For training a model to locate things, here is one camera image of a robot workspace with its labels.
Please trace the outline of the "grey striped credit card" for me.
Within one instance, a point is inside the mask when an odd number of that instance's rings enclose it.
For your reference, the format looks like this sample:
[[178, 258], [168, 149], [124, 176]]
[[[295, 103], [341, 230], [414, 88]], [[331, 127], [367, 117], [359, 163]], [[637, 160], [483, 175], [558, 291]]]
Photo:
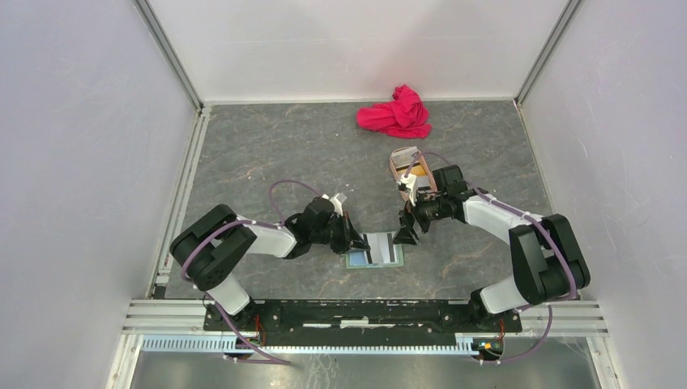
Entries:
[[389, 249], [388, 263], [399, 263], [399, 248], [394, 243], [394, 233], [387, 234], [387, 243]]

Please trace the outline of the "white striped credit card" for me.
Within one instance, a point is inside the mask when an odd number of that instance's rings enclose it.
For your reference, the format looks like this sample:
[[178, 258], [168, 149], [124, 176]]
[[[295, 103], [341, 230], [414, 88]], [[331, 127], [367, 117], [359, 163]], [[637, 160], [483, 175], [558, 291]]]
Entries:
[[388, 233], [366, 233], [364, 238], [370, 246], [365, 257], [370, 265], [383, 265], [388, 263], [389, 249], [387, 243]]

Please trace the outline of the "green card holder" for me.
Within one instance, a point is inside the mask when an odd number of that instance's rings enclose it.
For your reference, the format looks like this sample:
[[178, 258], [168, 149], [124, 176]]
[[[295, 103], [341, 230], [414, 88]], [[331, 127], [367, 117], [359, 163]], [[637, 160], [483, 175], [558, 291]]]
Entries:
[[369, 246], [369, 250], [347, 253], [345, 267], [347, 269], [374, 269], [383, 267], [403, 266], [403, 247], [393, 243], [394, 234], [363, 233], [362, 238]]

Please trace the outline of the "patterned white credit card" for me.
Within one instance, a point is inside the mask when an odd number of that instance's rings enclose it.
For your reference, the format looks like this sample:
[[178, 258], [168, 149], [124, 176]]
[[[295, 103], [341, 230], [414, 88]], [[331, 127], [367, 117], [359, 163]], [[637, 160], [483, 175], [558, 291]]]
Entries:
[[416, 147], [395, 150], [390, 155], [390, 162], [395, 169], [405, 169], [412, 164], [418, 152], [419, 150]]

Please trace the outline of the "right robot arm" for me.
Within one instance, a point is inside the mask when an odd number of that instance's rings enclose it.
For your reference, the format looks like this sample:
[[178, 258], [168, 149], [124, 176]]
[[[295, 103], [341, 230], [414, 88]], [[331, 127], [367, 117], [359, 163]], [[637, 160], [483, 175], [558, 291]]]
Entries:
[[[428, 187], [422, 185], [425, 179]], [[406, 199], [396, 244], [416, 245], [434, 221], [452, 219], [482, 229], [510, 248], [511, 275], [470, 296], [467, 317], [475, 329], [491, 329], [501, 314], [512, 310], [573, 300], [590, 284], [586, 260], [563, 215], [541, 216], [503, 203], [469, 184], [457, 165], [428, 177], [405, 169], [395, 180]]]

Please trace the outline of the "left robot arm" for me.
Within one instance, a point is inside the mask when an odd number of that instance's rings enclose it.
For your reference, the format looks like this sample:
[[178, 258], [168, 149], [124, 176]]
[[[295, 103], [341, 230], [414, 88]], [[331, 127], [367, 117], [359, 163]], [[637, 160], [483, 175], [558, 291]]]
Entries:
[[281, 224], [240, 216], [220, 204], [175, 237], [169, 253], [181, 266], [181, 277], [205, 292], [223, 309], [235, 330], [254, 321], [251, 297], [233, 275], [248, 254], [295, 259], [314, 245], [329, 246], [335, 254], [368, 251], [369, 244], [354, 229], [338, 198], [314, 198], [305, 209]]

